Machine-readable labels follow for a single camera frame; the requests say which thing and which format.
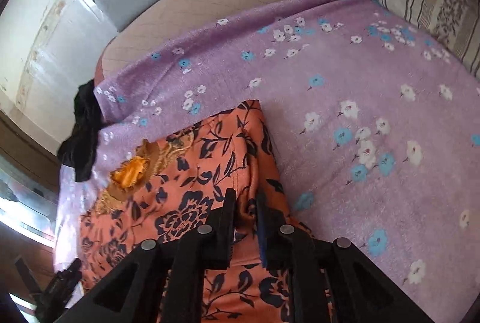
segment orange floral cloth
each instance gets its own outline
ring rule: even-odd
[[[212,209],[222,206],[225,191],[234,189],[231,267],[207,270],[202,320],[289,320],[285,273],[262,268],[254,232],[258,189],[268,206],[292,221],[258,101],[244,101],[155,143],[144,141],[111,177],[81,218],[85,290],[143,240],[168,242],[203,224]]]

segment purple floral blanket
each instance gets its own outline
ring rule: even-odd
[[[95,90],[92,180],[63,167],[57,267],[143,138],[260,100],[292,213],[348,237],[438,323],[480,291],[480,84],[376,0],[290,0],[168,42]]]

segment black cloth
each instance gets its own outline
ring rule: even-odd
[[[88,181],[97,157],[102,112],[94,95],[93,79],[78,88],[74,100],[75,125],[71,136],[57,151],[58,160],[75,168],[75,182]]]

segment white flower print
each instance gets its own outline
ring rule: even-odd
[[[329,23],[321,25],[321,28],[324,32],[330,33],[332,31],[332,26]]]
[[[260,86],[260,83],[262,83],[262,78],[255,78],[250,80],[249,87],[252,89],[254,87]]]
[[[407,84],[401,85],[400,86],[400,92],[402,93],[402,97],[405,98],[408,101],[414,101],[416,94],[415,91],[413,90],[412,86],[409,86]]]
[[[359,114],[357,103],[349,100],[340,102],[339,116],[342,114],[347,118],[357,118]]]
[[[419,284],[421,283],[422,278],[425,276],[425,269],[427,265],[424,261],[419,259],[410,265],[410,273],[408,276],[410,284]]]
[[[183,101],[182,108],[189,111],[191,107],[194,105],[193,101],[194,100],[192,100],[191,98],[187,98],[185,101]]]
[[[468,209],[465,209],[461,214],[460,214],[460,227],[462,229],[465,229],[469,226],[470,224],[470,211]]]
[[[436,48],[431,48],[430,50],[431,50],[431,52],[432,52],[436,57],[438,57],[439,59],[442,58],[443,55],[442,55],[442,53],[441,53],[438,49],[436,49]]]
[[[389,42],[386,42],[385,44],[383,44],[383,46],[387,48],[390,52],[392,50],[395,50],[395,47],[393,46],[393,44],[390,44]]]
[[[284,26],[283,26],[283,30],[284,30],[285,33],[287,33],[287,34],[293,34],[293,27],[291,27],[290,25],[284,25]]]
[[[370,135],[371,135],[370,128],[368,126],[364,126],[363,128],[360,128],[355,134],[355,140],[358,143],[360,140],[368,139]]]
[[[375,126],[377,127],[377,133],[376,134],[389,134],[390,133],[390,123],[384,119],[384,118],[379,118],[377,121],[375,121]]]
[[[287,57],[292,57],[292,56],[295,56],[298,52],[300,52],[300,50],[298,50],[298,49],[289,49],[286,52],[286,56]]]
[[[305,131],[313,131],[320,125],[320,116],[315,112],[310,112],[305,115],[305,122],[303,123],[303,127]]]
[[[275,29],[273,31],[273,38],[275,39],[275,41],[279,42],[279,41],[285,41],[285,33],[283,33],[281,30],[278,30],[278,29]]]
[[[350,40],[351,42],[353,42],[354,44],[359,44],[362,42],[362,37],[360,36],[352,36],[350,37]]]
[[[440,95],[443,98],[445,98],[447,101],[451,101],[453,99],[453,93],[452,93],[452,90],[450,90],[450,88],[448,88],[445,85],[440,85],[439,88],[440,88]]]
[[[375,156],[376,152],[375,145],[371,140],[361,140],[360,141],[360,148],[357,151],[357,157],[359,158],[359,162],[369,170],[371,170],[375,163],[377,162],[377,158]]]
[[[265,53],[263,55],[265,57],[272,57],[273,55],[275,55],[275,49],[272,49],[272,48],[265,49]]]
[[[410,163],[412,163],[412,165],[418,166],[423,158],[420,144],[414,140],[409,140],[406,143],[406,158],[409,160]]]

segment metal screw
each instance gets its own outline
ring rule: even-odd
[[[341,249],[348,249],[352,245],[352,242],[350,242],[346,237],[339,237],[337,239],[337,246]]]
[[[295,231],[295,227],[290,225],[290,224],[283,224],[280,227],[280,232],[285,234],[285,235],[290,235],[290,234],[293,233],[293,231]]]
[[[157,245],[157,242],[154,239],[147,239],[142,242],[142,248],[144,250],[154,249],[156,245]]]
[[[209,234],[210,232],[212,232],[212,230],[213,230],[212,226],[208,224],[203,224],[197,228],[197,232],[202,235]]]

